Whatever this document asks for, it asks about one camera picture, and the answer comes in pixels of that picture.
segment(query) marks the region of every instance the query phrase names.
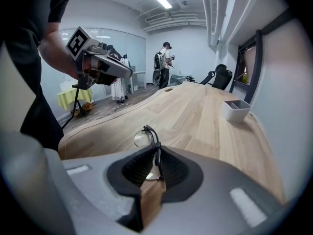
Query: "air vent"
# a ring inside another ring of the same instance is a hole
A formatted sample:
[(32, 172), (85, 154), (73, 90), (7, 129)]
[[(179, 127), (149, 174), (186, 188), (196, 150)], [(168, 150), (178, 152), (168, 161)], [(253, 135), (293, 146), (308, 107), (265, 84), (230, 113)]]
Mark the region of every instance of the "air vent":
[(145, 21), (147, 23), (152, 23), (154, 21), (157, 21), (157, 20), (160, 20), (160, 19), (165, 19), (165, 18), (168, 18), (168, 14), (166, 12), (163, 12), (163, 13), (154, 15), (152, 17), (146, 18)]

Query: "light wood tabletop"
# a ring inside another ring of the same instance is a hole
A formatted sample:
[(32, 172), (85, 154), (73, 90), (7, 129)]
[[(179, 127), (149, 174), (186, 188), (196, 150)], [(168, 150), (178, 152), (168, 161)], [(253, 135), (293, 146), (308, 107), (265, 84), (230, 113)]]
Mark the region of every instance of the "light wood tabletop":
[(162, 145), (234, 165), (284, 203), (281, 177), (258, 122), (243, 123), (221, 115), (224, 100), (235, 95), (191, 82), (157, 91), (148, 99), (67, 133), (59, 144), (61, 159), (109, 154), (136, 147), (134, 135), (148, 124)]

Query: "floor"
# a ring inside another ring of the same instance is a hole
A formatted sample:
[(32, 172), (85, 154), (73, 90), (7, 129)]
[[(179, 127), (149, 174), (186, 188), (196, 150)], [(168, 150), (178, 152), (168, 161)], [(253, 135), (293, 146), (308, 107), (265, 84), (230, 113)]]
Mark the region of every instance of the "floor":
[[(134, 94), (127, 94), (128, 96), (128, 100), (125, 100), (125, 104), (131, 104), (131, 105), (135, 105), (140, 103), (141, 101), (145, 100), (146, 98), (150, 97), (151, 95), (153, 95), (154, 93), (156, 93), (158, 91), (158, 86), (155, 85), (147, 85), (147, 89), (145, 90), (143, 87), (139, 88), (137, 91), (134, 92)], [(90, 111), (90, 113), (83, 118), (77, 118), (75, 117), (74, 119), (72, 119), (67, 126), (63, 129), (64, 134), (75, 129), (76, 127), (93, 121), (97, 118), (103, 117), (105, 116), (109, 110), (116, 108), (115, 105), (116, 101), (112, 100), (110, 97), (101, 100), (99, 102), (96, 102), (96, 104), (93, 106), (92, 110)], [(129, 107), (128, 105), (123, 105), (120, 108), (116, 109), (116, 112), (121, 111), (123, 109), (125, 109), (126, 107)], [(65, 121), (67, 119), (64, 119), (62, 122), (60, 122), (60, 125), (62, 126)]]

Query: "person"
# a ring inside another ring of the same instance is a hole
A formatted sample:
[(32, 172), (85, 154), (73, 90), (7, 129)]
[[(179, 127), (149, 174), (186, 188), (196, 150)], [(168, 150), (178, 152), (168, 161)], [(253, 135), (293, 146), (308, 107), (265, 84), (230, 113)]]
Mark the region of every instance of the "person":
[[(117, 59), (118, 61), (121, 60), (122, 56), (114, 49), (113, 45), (107, 46), (108, 56)], [(111, 91), (112, 91), (112, 99), (117, 100), (117, 103), (124, 103), (125, 99), (128, 99), (126, 95), (126, 86), (125, 86), (125, 79), (124, 78), (117, 78), (111, 84)]]
[[(4, 43), (18, 72), (36, 95), (20, 132), (36, 138), (45, 148), (58, 151), (64, 134), (40, 86), (42, 67), (38, 51), (51, 67), (77, 79), (74, 61), (58, 32), (69, 0), (15, 1), (19, 16), (9, 20), (13, 33), (5, 35)], [(91, 61), (87, 58), (84, 69), (90, 68)]]
[(161, 69), (161, 78), (159, 82), (159, 88), (163, 89), (167, 87), (168, 79), (170, 77), (170, 66), (171, 62), (174, 60), (173, 57), (171, 57), (170, 49), (171, 45), (169, 42), (165, 42), (163, 44), (163, 49), (160, 51), (163, 55), (162, 59), (162, 69)]

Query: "glass wall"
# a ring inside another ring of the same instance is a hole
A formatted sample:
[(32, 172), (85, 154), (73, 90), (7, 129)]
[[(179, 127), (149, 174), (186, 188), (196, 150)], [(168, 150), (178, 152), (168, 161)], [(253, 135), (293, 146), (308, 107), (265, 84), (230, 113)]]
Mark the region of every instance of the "glass wall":
[[(60, 35), (66, 45), (74, 34), (76, 29), (60, 30)], [(86, 28), (86, 30), (97, 37), (100, 41), (113, 45), (121, 56), (127, 54), (131, 66), (134, 71), (146, 70), (146, 40), (144, 38), (128, 34), (121, 31), (102, 29), (102, 28)], [(126, 79), (126, 87), (128, 89), (129, 80)], [(133, 76), (134, 85), (142, 87), (144, 85), (143, 75)], [(111, 87), (106, 85), (93, 85), (91, 87), (94, 100), (102, 99), (111, 94)]]

